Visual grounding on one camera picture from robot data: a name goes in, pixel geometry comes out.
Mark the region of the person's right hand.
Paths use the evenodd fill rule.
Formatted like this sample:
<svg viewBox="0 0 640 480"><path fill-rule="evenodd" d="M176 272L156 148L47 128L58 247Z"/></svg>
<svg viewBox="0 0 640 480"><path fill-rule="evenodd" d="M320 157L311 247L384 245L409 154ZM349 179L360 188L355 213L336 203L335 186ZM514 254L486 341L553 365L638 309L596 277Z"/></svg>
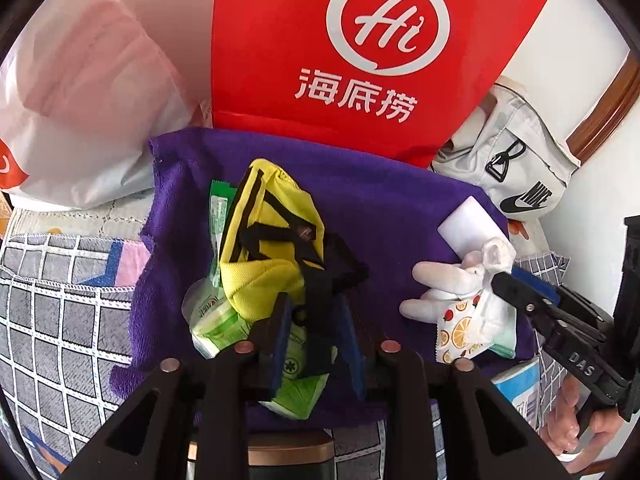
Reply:
<svg viewBox="0 0 640 480"><path fill-rule="evenodd" d="M577 421L577 404L582 384L571 374L563 379L562 386L556 395L553 408L546 416L540 437L555 456L563 453L575 453L580 447L579 424ZM571 462L565 464L570 474L582 471L600 455L603 449L614 439L625 421L616 408L596 411L591 415L589 429L591 439Z"/></svg>

